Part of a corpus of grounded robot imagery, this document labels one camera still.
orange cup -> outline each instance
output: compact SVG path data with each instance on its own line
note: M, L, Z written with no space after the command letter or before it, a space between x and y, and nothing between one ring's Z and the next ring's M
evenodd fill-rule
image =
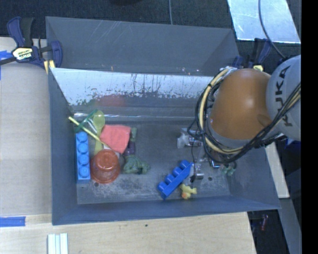
M109 149L99 151L90 161L91 178L99 184L108 184L120 174L119 159Z

blue toy block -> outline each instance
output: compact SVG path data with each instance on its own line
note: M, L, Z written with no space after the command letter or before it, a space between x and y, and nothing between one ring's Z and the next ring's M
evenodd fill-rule
M165 179L160 182L157 189L160 196L166 199L181 183L190 175L190 169L193 163L187 160L182 160L178 167L174 168L171 174L168 174Z
M91 180L89 139L86 132L75 134L77 182L86 184Z

yellow toy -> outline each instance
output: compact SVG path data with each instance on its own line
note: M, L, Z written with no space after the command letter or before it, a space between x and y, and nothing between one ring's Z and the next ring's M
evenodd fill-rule
M181 184L179 188L182 190L181 197L183 199L189 199L191 197L191 194L197 194L197 188L191 188L190 186L187 186L185 184Z

orange object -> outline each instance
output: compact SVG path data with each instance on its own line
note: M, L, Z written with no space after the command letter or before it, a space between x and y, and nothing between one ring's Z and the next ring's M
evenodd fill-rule
M266 107L270 75L240 69L225 77L210 114L213 130L230 139L252 139L271 123Z
M97 183L111 183L120 174L118 156L112 150L101 150L91 159L90 170L91 178Z
M124 125L105 125L100 134L100 140L112 150L123 153L126 150L131 133L131 127Z

pink sponge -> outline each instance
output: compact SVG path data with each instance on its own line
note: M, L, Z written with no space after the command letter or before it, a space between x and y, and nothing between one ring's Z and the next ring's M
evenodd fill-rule
M131 127L124 125L105 125L102 128L100 140L112 150L123 153L127 147Z

